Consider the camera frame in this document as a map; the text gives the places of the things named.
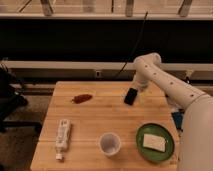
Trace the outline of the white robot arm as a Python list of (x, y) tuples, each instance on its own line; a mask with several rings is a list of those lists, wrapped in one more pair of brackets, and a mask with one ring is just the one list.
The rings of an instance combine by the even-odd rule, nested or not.
[(152, 81), (185, 110), (177, 171), (213, 171), (213, 97), (163, 71), (160, 64), (157, 53), (136, 57), (133, 87), (142, 90)]

